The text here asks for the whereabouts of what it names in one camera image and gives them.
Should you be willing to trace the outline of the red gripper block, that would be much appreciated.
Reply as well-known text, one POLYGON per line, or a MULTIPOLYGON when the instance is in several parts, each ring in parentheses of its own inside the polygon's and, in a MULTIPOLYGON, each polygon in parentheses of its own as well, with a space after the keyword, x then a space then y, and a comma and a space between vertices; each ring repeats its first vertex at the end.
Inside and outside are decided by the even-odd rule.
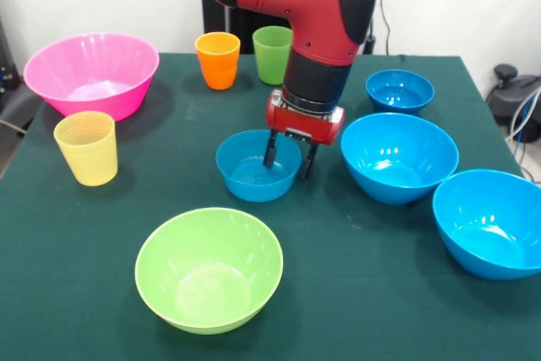
POLYGON ((298 178, 309 177, 319 144, 331 145, 342 129, 345 110, 335 107, 331 113, 315 115, 288 105, 280 90, 270 93, 266 106, 266 123, 271 129, 264 157, 264 166, 273 167, 276 159, 277 132, 295 134, 309 142, 309 150, 298 170, 298 178))

